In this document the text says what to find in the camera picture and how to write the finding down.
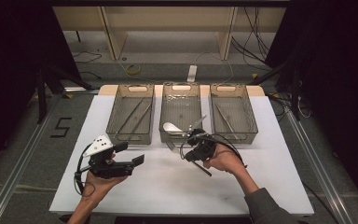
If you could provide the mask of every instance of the aluminum rail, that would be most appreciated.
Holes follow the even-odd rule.
[[[17,161],[16,165],[13,168],[13,171],[11,172],[10,176],[8,177],[6,183],[0,190],[0,217],[3,215],[5,208],[7,207],[8,201],[10,200],[11,196],[13,195],[13,192],[19,183],[22,174],[25,171],[25,168],[27,167],[27,164],[29,160],[31,159],[32,155],[34,154],[34,151],[36,150],[36,147],[39,143],[39,140],[41,136],[43,135],[43,132],[46,129],[46,126],[48,125],[49,118],[57,105],[57,103],[61,99],[61,95],[53,95],[51,98],[50,103],[48,104],[48,113],[46,114],[45,118],[42,120],[41,123],[36,125],[36,128],[28,141],[27,146],[23,150],[19,160]]]
[[[319,159],[318,154],[315,151],[310,139],[307,136],[302,124],[300,121],[297,121],[292,112],[288,113],[288,118],[292,124],[293,129],[295,130],[296,136],[301,143],[301,146],[304,149],[304,152],[307,155],[307,158],[310,162],[313,172],[315,172],[316,177],[324,191],[324,194],[330,203],[330,206],[333,210],[336,219],[341,224],[351,224],[353,223],[351,216],[346,208],[344,202],[341,199],[336,187],[333,184],[333,181],[330,179],[330,176],[324,169],[324,166]]]

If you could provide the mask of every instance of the white cable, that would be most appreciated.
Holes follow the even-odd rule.
[[[301,97],[298,97],[298,104],[297,104],[297,106],[298,106],[298,111],[300,112],[300,114],[301,114],[304,118],[308,119],[308,118],[310,117],[310,114],[312,113],[312,111],[310,111],[310,113],[306,116],[306,115],[301,111],[300,101],[301,101]]]
[[[217,60],[220,60],[220,61],[222,61],[222,62],[227,63],[228,66],[229,66],[229,69],[230,69],[230,71],[231,71],[231,77],[228,78],[227,80],[225,80],[225,81],[219,83],[219,84],[223,84],[223,83],[226,83],[226,82],[230,81],[230,80],[234,77],[234,72],[232,71],[231,64],[230,64],[228,61],[225,61],[225,60],[220,59],[219,57],[215,56],[215,55],[212,54],[211,52],[202,52],[202,53],[200,53],[199,55],[197,55],[196,59],[194,60],[194,65],[197,65],[197,59],[199,58],[199,56],[201,56],[202,54],[206,54],[206,53],[211,54],[211,55],[214,56]]]

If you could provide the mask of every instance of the gray sleeve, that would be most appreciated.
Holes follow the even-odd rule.
[[[255,224],[298,224],[286,210],[275,203],[266,189],[259,189],[245,196],[245,201]]]

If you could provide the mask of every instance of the metal rod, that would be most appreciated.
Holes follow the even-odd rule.
[[[121,131],[121,129],[124,127],[124,125],[126,125],[127,121],[129,121],[130,117],[132,116],[132,114],[136,111],[136,109],[139,107],[139,105],[144,101],[145,98],[142,98],[142,100],[138,103],[138,105],[136,105],[133,110],[130,112],[129,116],[126,118],[126,120],[124,120],[123,124],[117,129],[117,131],[115,132],[115,136]]]
[[[8,204],[8,201],[13,194],[14,189],[16,188],[17,184],[19,183],[24,170],[31,159],[39,140],[46,129],[48,124],[50,115],[52,114],[53,109],[55,108],[56,104],[60,101],[61,95],[53,95],[51,102],[48,107],[48,113],[46,114],[45,118],[42,120],[40,124],[36,125],[36,128],[28,142],[27,146],[25,147],[24,151],[22,152],[19,160],[17,161],[13,171],[11,172],[10,176],[8,177],[5,185],[1,188],[0,191],[0,217],[5,211],[5,208]]]
[[[198,168],[200,168],[201,171],[203,171],[206,175],[212,176],[212,174],[209,173],[209,171],[205,170],[205,169],[204,169],[202,166],[200,166],[198,163],[196,163],[196,162],[194,162],[194,161],[191,161],[191,162],[193,162],[194,165],[196,165]]]
[[[310,142],[310,139],[308,138],[304,128],[302,127],[301,122],[296,120],[295,116],[291,112],[288,113],[288,117],[290,123],[292,124],[293,130],[295,131],[297,138],[300,141],[308,160],[310,161],[312,170],[315,172],[324,194],[327,200],[330,202],[333,213],[335,214],[337,220],[342,224],[353,223],[344,202],[342,201],[330,176],[326,172],[318,154],[313,148],[313,145]]]
[[[232,134],[234,135],[235,139],[240,140],[239,137],[237,137],[237,135],[234,133],[234,129],[231,127],[231,124],[228,122],[227,118],[223,115],[223,112],[220,110],[220,107],[215,105],[217,110],[220,113],[220,116],[222,116],[223,120],[226,122],[228,128],[231,130]]]
[[[138,122],[135,124],[135,127],[133,127],[133,129],[132,129],[132,131],[130,132],[130,134],[133,134],[133,133],[135,133],[135,130],[138,128],[138,126],[141,124],[141,121],[144,119],[144,117],[145,117],[145,115],[146,115],[146,113],[147,113],[147,111],[149,110],[149,108],[150,108],[150,106],[151,106],[152,104],[150,104],[148,107],[147,107],[147,109],[145,110],[145,112],[142,114],[142,116],[139,118],[139,120],[138,120]]]

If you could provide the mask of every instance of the white table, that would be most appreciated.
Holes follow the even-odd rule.
[[[57,189],[50,212],[66,214],[75,210],[80,196],[74,189],[74,172],[83,149],[104,133],[115,96],[95,96],[78,136],[74,152]],[[254,142],[240,146],[240,154],[257,185],[267,188],[277,204],[290,214],[314,213],[292,157],[284,142],[268,97],[250,97],[259,133]],[[201,96],[202,114],[210,118],[208,97]],[[181,160],[160,142],[158,124],[161,94],[157,91],[154,107],[152,144],[130,147],[119,152],[116,161],[130,161],[145,154],[144,164],[132,176],[115,186],[94,209],[96,213],[116,216],[154,217],[240,217],[249,215],[241,187],[233,175],[210,169],[207,176],[191,162]],[[211,130],[210,120],[203,128]],[[83,160],[87,165],[88,158]]]

